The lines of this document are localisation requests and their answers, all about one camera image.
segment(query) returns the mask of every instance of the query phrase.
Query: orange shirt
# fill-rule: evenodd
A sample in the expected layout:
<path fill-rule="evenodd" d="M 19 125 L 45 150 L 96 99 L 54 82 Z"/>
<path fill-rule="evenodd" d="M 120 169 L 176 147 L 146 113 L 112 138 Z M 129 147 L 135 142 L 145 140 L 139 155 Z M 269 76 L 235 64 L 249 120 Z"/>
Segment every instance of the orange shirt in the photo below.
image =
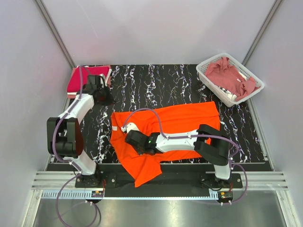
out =
<path fill-rule="evenodd" d="M 174 105 L 155 109 L 155 111 L 160 116 L 164 133 L 188 132 L 198 129 L 201 124 L 220 129 L 219 113 L 214 102 Z M 115 148 L 121 165 L 135 179 L 135 187 L 160 175 L 162 173 L 161 161 L 201 157 L 195 151 L 189 150 L 169 151 L 153 156 L 138 155 L 134 148 L 125 142 L 126 134 L 121 131 L 130 113 L 113 112 L 110 142 Z M 138 129 L 147 136 L 152 132 L 160 132 L 158 119 L 152 111 L 136 112 L 128 122 L 135 123 Z"/>

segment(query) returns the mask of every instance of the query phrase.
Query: black table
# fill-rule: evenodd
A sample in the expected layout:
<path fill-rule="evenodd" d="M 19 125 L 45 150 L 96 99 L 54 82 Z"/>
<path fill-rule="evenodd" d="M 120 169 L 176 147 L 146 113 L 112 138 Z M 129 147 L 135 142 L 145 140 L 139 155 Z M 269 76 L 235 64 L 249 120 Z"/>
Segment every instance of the black table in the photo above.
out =
<path fill-rule="evenodd" d="M 199 80 L 196 65 L 113 65 L 112 70 L 111 93 L 116 104 L 94 106 L 81 123 L 85 150 L 99 164 L 119 163 L 109 143 L 113 111 L 209 101 L 216 103 L 222 126 L 240 147 L 235 162 L 265 162 L 247 103 L 227 107 Z M 204 162 L 194 158 L 167 163 Z"/>

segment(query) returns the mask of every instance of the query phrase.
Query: white plastic basket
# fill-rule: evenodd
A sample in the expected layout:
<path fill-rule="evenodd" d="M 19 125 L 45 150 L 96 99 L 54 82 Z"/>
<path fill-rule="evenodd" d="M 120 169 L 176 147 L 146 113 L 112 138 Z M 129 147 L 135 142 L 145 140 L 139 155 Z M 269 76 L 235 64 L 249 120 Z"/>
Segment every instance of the white plastic basket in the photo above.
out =
<path fill-rule="evenodd" d="M 216 86 L 213 82 L 211 82 L 205 75 L 205 71 L 207 70 L 209 64 L 211 62 L 216 62 L 220 60 L 222 57 L 228 57 L 229 63 L 237 68 L 239 72 L 241 72 L 246 79 L 253 77 L 256 81 L 256 87 L 260 87 L 256 91 L 252 92 L 249 96 L 246 96 L 245 98 L 241 99 L 238 102 L 232 101 L 218 86 Z M 251 71 L 249 71 L 246 67 L 244 67 L 240 62 L 238 62 L 236 59 L 234 59 L 232 56 L 230 56 L 227 53 L 221 53 L 217 54 L 212 58 L 207 59 L 206 61 L 200 63 L 196 67 L 197 71 L 199 72 L 200 80 L 216 95 L 218 96 L 221 101 L 227 105 L 228 107 L 231 107 L 233 105 L 242 103 L 246 101 L 247 99 L 253 97 L 256 93 L 260 92 L 264 88 L 264 83 L 256 77 Z"/>

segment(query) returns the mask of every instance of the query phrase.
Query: gray wall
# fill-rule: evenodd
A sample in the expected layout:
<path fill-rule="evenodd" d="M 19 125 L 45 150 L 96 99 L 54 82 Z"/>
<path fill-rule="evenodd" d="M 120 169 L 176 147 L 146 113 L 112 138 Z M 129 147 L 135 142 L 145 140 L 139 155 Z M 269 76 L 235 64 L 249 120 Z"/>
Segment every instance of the gray wall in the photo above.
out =
<path fill-rule="evenodd" d="M 0 226 L 18 227 L 71 69 L 33 0 L 2 0 L 0 28 Z"/>
<path fill-rule="evenodd" d="M 285 0 L 248 63 L 266 87 L 253 98 L 276 170 L 303 222 L 303 1 Z"/>
<path fill-rule="evenodd" d="M 274 0 L 43 0 L 76 64 L 242 61 Z"/>

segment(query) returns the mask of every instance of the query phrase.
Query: purple cable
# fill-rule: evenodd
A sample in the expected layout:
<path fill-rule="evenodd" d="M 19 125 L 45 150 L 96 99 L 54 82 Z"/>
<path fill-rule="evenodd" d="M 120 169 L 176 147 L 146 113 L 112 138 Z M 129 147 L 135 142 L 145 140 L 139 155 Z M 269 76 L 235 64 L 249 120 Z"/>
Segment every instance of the purple cable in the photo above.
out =
<path fill-rule="evenodd" d="M 135 112 L 138 112 L 138 111 L 142 111 L 142 110 L 149 110 L 149 111 L 152 111 L 158 121 L 159 121 L 159 128 L 160 128 L 160 133 L 161 135 L 166 138 L 166 139 L 185 139 L 185 138 L 188 138 L 188 136 L 173 136 L 173 137 L 167 137 L 164 132 L 163 132 L 163 128 L 162 128 L 162 123 L 161 123 L 161 119 L 159 117 L 159 115 L 157 114 L 156 111 L 150 109 L 150 108 L 141 108 L 141 109 L 137 109 L 135 111 L 133 111 L 128 117 L 127 119 L 125 120 L 124 124 L 123 124 L 123 127 L 125 128 L 126 126 L 126 123 L 127 121 L 130 119 L 130 117 L 135 113 Z M 206 137 L 206 138 L 213 138 L 213 139 L 220 139 L 220 140 L 224 140 L 224 141 L 227 141 L 229 143 L 231 143 L 235 148 L 236 148 L 236 151 L 233 153 L 233 154 L 230 154 L 230 157 L 233 157 L 235 154 L 237 154 L 239 152 L 239 146 L 232 140 L 228 139 L 228 138 L 225 138 L 225 137 L 222 137 L 222 136 L 214 136 L 214 135 L 192 135 L 192 137 Z"/>
<path fill-rule="evenodd" d="M 76 179 L 76 178 L 77 178 L 78 176 L 80 176 L 80 175 L 81 175 L 81 174 L 78 174 L 78 175 L 72 177 L 70 180 L 68 180 L 68 181 L 62 186 L 62 188 L 60 189 L 60 191 L 59 191 L 59 193 L 58 193 L 58 195 L 57 195 L 57 198 L 56 198 L 56 212 L 57 212 L 58 218 L 59 218 L 59 220 L 62 222 L 62 224 L 64 224 L 66 227 L 72 227 L 72 226 L 68 225 L 68 224 L 62 219 L 62 217 L 61 217 L 61 215 L 60 215 L 60 213 L 59 213 L 59 197 L 60 197 L 60 195 L 61 195 L 61 192 L 62 192 L 63 188 L 65 188 L 65 186 L 68 185 L 69 182 L 71 182 L 72 180 Z M 94 203 L 91 203 L 91 204 L 95 207 L 96 214 L 95 214 L 95 217 L 94 217 L 93 221 L 92 221 L 88 226 L 86 226 L 86 227 L 91 227 L 91 226 L 95 223 L 95 221 L 96 221 L 96 219 L 97 219 L 97 215 L 98 215 L 98 207 L 97 207 L 96 204 L 94 204 Z"/>

